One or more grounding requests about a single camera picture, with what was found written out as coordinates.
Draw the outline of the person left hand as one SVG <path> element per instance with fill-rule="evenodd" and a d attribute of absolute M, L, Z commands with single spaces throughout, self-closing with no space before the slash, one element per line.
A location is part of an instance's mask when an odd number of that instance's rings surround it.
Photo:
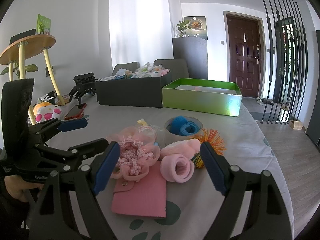
<path fill-rule="evenodd" d="M 27 182 L 18 175 L 6 176 L 4 182 L 7 192 L 12 197 L 25 203 L 28 201 L 25 190 L 43 189 L 44 187 L 43 184 Z"/>

